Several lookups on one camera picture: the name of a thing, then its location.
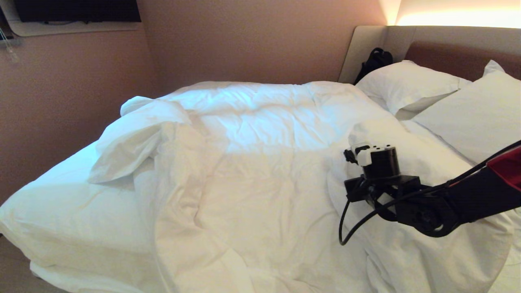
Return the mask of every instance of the beige headboard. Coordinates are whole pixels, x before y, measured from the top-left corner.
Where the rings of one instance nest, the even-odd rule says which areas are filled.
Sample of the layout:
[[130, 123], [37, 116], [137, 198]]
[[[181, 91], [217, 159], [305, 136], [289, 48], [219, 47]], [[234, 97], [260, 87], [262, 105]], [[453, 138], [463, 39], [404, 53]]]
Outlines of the beige headboard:
[[[393, 54], [394, 61], [407, 58], [423, 66], [459, 75], [479, 78], [488, 59], [496, 60], [512, 76], [519, 78], [521, 64], [521, 29], [438, 26], [359, 26], [347, 52], [339, 82], [353, 83], [361, 64], [372, 49], [382, 47]], [[443, 48], [444, 53], [436, 51]]]

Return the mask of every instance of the white comforter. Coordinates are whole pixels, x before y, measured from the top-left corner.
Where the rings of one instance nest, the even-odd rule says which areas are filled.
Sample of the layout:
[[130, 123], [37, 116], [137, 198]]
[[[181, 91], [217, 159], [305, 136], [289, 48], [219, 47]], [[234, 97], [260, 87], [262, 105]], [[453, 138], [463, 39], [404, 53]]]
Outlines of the white comforter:
[[167, 291], [370, 291], [365, 254], [338, 245], [326, 188], [352, 126], [391, 117], [361, 91], [202, 83], [122, 111], [91, 180], [154, 158], [155, 187], [135, 184]]

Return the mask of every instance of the black backpack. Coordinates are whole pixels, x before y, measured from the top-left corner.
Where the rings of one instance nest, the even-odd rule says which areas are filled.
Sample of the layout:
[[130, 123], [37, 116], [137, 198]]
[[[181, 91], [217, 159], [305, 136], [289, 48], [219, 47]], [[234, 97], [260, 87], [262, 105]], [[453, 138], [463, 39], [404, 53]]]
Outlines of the black backpack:
[[362, 70], [356, 77], [355, 84], [369, 72], [390, 64], [392, 64], [391, 53], [384, 51], [382, 48], [374, 48], [367, 61], [362, 63]]

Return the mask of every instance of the wall-mounted tv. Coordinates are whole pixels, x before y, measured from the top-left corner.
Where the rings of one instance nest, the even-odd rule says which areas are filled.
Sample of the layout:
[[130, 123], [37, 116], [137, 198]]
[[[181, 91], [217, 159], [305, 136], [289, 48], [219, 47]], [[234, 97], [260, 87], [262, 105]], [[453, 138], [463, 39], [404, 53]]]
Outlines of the wall-mounted tv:
[[136, 0], [14, 0], [22, 22], [141, 22]]

